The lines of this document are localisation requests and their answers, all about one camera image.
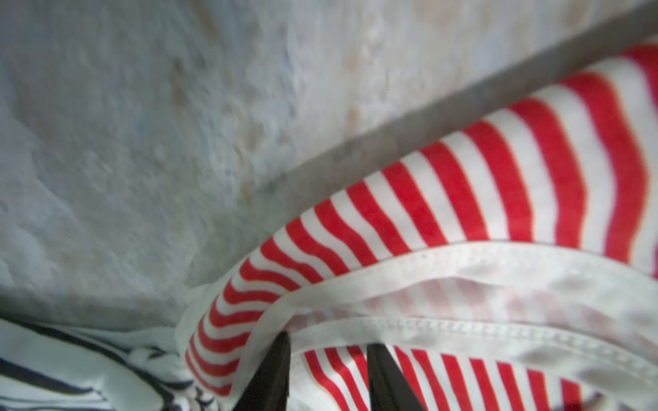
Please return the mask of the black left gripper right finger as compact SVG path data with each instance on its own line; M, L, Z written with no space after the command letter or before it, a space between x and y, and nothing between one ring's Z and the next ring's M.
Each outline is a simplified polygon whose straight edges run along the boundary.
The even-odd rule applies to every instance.
M421 402L385 345L367 346L367 367L373 411L423 411Z

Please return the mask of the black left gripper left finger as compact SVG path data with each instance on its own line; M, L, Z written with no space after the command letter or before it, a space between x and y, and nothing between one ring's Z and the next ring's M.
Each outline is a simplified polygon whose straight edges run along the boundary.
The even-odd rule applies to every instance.
M289 398L291 340L281 332L234 407L234 411L286 411Z

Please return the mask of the red white striped tank top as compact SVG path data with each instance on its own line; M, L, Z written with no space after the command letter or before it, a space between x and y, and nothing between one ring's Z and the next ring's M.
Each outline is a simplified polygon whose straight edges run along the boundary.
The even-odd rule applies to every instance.
M426 410L656 409L656 38L307 210L175 335L229 410L283 332L292 409L370 409L370 344Z

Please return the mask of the black white striped tank top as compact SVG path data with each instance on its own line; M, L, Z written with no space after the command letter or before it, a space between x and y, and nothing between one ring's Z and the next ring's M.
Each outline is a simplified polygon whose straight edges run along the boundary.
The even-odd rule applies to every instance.
M3 410L218 410L171 327L136 332L1 321Z

